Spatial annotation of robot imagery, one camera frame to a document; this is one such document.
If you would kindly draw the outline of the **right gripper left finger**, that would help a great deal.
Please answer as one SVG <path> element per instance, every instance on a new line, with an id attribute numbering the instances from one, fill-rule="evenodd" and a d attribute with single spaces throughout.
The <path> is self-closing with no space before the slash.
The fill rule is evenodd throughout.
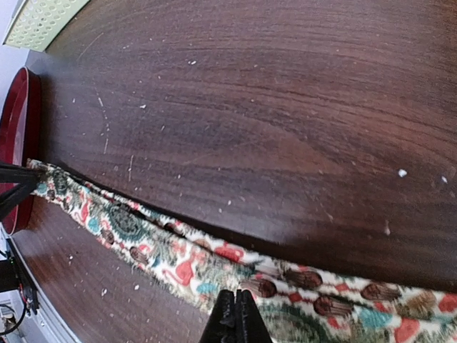
<path id="1" fill-rule="evenodd" d="M 201 335 L 201 343 L 229 343 L 236 341 L 235 297 L 229 290 L 221 290 Z"/>

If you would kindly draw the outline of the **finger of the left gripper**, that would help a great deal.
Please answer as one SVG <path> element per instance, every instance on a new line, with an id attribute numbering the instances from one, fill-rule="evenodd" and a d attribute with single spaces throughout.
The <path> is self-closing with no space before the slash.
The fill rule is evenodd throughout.
<path id="1" fill-rule="evenodd" d="M 2 181 L 39 181 L 43 172 L 2 162 L 0 175 Z"/>
<path id="2" fill-rule="evenodd" d="M 39 177 L 1 177 L 2 184 L 14 184 L 11 189 L 1 193 L 1 220 L 36 189 L 38 182 Z"/>

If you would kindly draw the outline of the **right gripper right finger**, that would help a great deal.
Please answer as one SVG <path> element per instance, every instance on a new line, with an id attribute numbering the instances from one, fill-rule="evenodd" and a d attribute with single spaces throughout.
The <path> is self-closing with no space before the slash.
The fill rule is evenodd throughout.
<path id="1" fill-rule="evenodd" d="M 272 339 L 249 290 L 235 296 L 235 338 L 238 343 L 272 343 Z"/>

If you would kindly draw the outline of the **patterned paisley necktie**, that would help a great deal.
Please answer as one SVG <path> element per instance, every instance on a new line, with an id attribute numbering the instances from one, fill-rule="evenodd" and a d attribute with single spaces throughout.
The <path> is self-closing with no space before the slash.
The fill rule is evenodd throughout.
<path id="1" fill-rule="evenodd" d="M 35 195 L 169 294 L 210 312 L 252 293 L 274 342 L 454 342 L 456 295 L 334 274 L 245 249 L 35 159 Z"/>

